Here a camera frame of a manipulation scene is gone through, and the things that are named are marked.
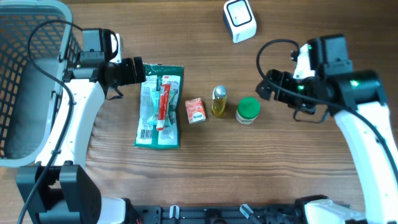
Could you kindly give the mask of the light green wipes sachet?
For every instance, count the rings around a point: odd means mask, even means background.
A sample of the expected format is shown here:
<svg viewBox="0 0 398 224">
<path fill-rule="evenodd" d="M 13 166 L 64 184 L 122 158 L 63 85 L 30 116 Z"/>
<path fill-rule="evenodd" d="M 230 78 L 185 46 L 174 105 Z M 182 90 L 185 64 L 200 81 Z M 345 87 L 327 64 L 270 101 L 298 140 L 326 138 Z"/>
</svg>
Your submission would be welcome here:
<svg viewBox="0 0 398 224">
<path fill-rule="evenodd" d="M 159 117 L 160 91 L 151 90 L 150 97 L 152 100 L 152 109 L 150 110 L 147 122 L 151 125 L 156 125 Z"/>
</svg>

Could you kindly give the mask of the red snack stick packet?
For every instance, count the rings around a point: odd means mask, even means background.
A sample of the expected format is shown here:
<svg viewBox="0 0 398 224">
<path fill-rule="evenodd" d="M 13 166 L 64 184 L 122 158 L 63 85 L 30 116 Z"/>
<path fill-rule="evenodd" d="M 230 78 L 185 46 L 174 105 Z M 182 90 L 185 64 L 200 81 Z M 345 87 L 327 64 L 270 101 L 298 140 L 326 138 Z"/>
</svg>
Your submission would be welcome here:
<svg viewBox="0 0 398 224">
<path fill-rule="evenodd" d="M 157 126 L 156 126 L 156 129 L 158 131 L 163 130 L 165 127 L 165 124 L 166 124 L 168 108 L 169 108 L 170 90 L 171 90 L 170 84 L 163 84 L 160 87 L 159 114 L 158 114 Z"/>
</svg>

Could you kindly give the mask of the green lid white jar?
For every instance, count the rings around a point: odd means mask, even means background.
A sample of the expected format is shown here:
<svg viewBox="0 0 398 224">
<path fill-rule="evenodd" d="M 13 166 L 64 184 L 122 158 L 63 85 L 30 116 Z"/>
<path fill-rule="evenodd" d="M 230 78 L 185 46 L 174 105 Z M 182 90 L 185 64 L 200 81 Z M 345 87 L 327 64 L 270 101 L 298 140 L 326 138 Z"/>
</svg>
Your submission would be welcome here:
<svg viewBox="0 0 398 224">
<path fill-rule="evenodd" d="M 257 118 L 261 110 L 261 105 L 253 97 L 245 97 L 239 103 L 235 117 L 241 124 L 251 124 Z"/>
</svg>

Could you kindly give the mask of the green 3M gloves package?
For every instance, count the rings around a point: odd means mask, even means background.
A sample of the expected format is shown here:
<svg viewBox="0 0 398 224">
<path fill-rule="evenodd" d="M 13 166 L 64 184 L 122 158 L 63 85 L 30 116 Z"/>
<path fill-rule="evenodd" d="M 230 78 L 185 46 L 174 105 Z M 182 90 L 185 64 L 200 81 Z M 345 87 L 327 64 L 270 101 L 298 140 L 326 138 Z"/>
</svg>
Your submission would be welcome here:
<svg viewBox="0 0 398 224">
<path fill-rule="evenodd" d="M 180 131 L 178 125 L 178 107 L 183 84 L 183 67 L 175 65 L 145 64 L 146 81 L 141 84 L 140 111 L 136 147 L 151 149 L 178 149 L 180 147 Z M 169 108 L 166 124 L 158 131 L 157 125 L 147 122 L 152 100 L 150 91 L 160 91 L 163 84 L 170 84 Z"/>
</svg>

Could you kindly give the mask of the yellow liquid bottle silver cap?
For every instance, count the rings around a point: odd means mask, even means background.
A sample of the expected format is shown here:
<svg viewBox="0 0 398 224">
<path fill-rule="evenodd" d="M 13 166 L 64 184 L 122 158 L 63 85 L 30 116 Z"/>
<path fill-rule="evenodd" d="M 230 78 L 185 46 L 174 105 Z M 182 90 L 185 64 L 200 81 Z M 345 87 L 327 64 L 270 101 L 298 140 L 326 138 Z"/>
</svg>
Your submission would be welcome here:
<svg viewBox="0 0 398 224">
<path fill-rule="evenodd" d="M 218 85 L 214 88 L 212 93 L 211 112 L 215 116 L 221 117 L 223 115 L 227 97 L 228 91 L 224 85 Z"/>
</svg>

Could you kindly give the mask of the small red patterned box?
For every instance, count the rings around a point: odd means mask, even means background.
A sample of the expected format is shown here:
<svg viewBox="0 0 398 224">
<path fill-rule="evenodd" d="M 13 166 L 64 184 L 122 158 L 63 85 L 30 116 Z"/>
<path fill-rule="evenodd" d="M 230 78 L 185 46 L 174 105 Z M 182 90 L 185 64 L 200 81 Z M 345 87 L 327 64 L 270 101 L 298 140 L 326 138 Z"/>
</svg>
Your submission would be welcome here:
<svg viewBox="0 0 398 224">
<path fill-rule="evenodd" d="M 187 100 L 185 102 L 188 122 L 190 124 L 198 123 L 206 120 L 205 109 L 201 98 Z"/>
</svg>

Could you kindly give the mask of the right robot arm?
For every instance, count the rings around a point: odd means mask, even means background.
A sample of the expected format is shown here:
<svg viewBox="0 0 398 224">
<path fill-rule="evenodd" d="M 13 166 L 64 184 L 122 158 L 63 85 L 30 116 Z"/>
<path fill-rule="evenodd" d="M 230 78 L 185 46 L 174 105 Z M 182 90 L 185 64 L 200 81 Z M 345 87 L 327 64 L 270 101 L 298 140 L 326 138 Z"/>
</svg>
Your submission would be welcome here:
<svg viewBox="0 0 398 224">
<path fill-rule="evenodd" d="M 298 79 L 287 72 L 261 72 L 258 95 L 311 113 L 325 105 L 346 139 L 361 183 L 365 211 L 323 195 L 296 201 L 302 223 L 397 223 L 397 146 L 384 87 L 376 72 L 338 72 Z"/>
</svg>

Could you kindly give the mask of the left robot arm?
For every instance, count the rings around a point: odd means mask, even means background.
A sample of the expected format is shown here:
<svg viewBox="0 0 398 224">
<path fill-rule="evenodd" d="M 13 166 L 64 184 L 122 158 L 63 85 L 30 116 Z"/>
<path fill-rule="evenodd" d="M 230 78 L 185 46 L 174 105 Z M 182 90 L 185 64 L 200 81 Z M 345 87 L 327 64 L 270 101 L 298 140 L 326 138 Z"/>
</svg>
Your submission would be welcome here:
<svg viewBox="0 0 398 224">
<path fill-rule="evenodd" d="M 128 198 L 102 196 L 86 173 L 91 129 L 110 88 L 142 83 L 141 57 L 119 63 L 78 62 L 67 66 L 61 81 L 63 98 L 54 126 L 33 166 L 22 166 L 16 184 L 24 201 L 18 222 L 140 223 Z"/>
</svg>

